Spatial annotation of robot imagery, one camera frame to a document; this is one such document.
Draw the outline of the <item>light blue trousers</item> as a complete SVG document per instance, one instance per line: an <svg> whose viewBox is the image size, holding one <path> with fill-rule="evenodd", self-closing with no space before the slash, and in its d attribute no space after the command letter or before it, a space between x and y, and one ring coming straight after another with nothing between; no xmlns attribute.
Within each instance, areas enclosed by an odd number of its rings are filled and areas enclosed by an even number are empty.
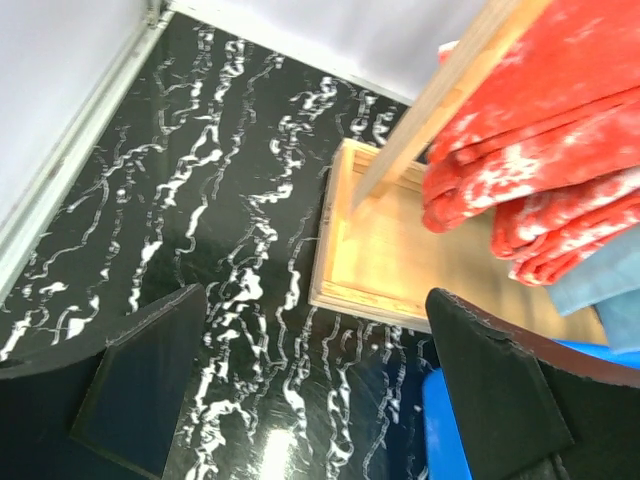
<svg viewBox="0 0 640 480"><path fill-rule="evenodd" d="M595 309L609 347L639 350L639 248L613 244L581 262L546 288L558 313Z"/></svg>

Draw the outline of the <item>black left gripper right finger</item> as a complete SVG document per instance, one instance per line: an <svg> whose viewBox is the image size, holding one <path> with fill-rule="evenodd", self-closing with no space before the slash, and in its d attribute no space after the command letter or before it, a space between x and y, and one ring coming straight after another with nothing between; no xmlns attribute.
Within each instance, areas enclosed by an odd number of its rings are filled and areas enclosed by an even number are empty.
<svg viewBox="0 0 640 480"><path fill-rule="evenodd" d="M444 289L431 290L425 307L473 478L638 478L637 369Z"/></svg>

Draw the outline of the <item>red white patterned trousers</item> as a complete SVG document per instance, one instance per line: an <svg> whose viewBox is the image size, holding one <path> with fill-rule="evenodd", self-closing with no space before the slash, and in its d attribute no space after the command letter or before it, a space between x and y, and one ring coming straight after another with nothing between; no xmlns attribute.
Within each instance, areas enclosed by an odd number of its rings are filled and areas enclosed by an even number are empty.
<svg viewBox="0 0 640 480"><path fill-rule="evenodd" d="M548 286L639 222L639 5L555 1L436 136L435 233L493 212L510 277Z"/></svg>

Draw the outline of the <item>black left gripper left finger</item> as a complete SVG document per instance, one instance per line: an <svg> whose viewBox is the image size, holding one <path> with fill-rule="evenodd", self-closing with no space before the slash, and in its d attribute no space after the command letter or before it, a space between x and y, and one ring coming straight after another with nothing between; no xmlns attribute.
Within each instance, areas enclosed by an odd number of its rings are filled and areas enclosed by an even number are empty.
<svg viewBox="0 0 640 480"><path fill-rule="evenodd" d="M206 307L188 285L2 361L2 478L161 478Z"/></svg>

